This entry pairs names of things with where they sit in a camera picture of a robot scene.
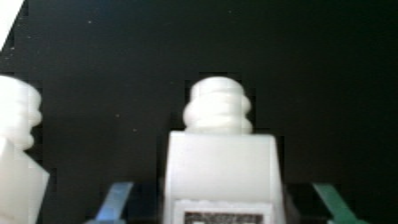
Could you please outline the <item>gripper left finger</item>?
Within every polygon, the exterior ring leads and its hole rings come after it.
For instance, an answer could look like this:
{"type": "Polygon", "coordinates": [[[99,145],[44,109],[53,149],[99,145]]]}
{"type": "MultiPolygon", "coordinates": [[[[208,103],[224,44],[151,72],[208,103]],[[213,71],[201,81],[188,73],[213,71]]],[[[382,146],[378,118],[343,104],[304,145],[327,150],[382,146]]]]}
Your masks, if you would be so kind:
{"type": "Polygon", "coordinates": [[[121,218],[128,197],[133,189],[131,182],[115,182],[110,186],[96,217],[83,224],[126,224],[121,218]]]}

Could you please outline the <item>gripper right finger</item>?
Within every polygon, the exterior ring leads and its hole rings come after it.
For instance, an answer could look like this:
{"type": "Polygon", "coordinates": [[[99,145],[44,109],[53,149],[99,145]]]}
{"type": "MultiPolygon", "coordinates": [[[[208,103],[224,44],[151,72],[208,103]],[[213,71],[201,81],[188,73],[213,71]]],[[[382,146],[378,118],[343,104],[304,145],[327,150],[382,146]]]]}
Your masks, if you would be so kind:
{"type": "Polygon", "coordinates": [[[329,183],[314,183],[313,188],[332,215],[327,224],[369,224],[357,218],[334,186],[329,183]]]}

